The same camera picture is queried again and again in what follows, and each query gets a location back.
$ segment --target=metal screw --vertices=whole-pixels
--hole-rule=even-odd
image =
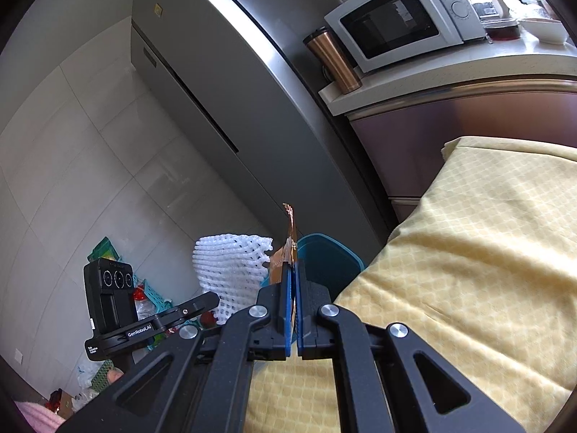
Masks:
[[[252,306],[252,308],[249,309],[249,314],[254,318],[263,318],[264,316],[267,315],[267,313],[268,313],[267,309],[259,304],[256,306]]]
[[[194,338],[198,335],[198,329],[194,325],[184,325],[178,331],[178,335],[182,338]]]
[[[391,335],[393,337],[398,338],[407,337],[407,334],[409,333],[409,329],[407,328],[407,326],[399,323],[390,326],[389,331],[391,332]]]
[[[339,313],[339,308],[334,304],[325,304],[321,306],[321,312],[329,318],[334,318]]]

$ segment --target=power outlet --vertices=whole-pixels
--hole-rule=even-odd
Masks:
[[[18,362],[19,365],[22,364],[22,353],[18,348],[16,349],[16,351],[14,353],[14,359]]]

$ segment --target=camera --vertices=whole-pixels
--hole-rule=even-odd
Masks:
[[[129,264],[102,257],[90,262],[84,268],[84,287],[94,337],[138,321]]]

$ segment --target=copper travel mug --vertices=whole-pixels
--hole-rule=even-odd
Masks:
[[[331,72],[344,95],[361,87],[361,80],[326,27],[317,29],[303,42]]]

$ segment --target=cabinet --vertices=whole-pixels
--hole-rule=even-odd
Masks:
[[[408,216],[442,168],[441,149],[458,137],[520,138],[577,147],[577,93],[509,92],[441,100],[352,122],[396,208]]]

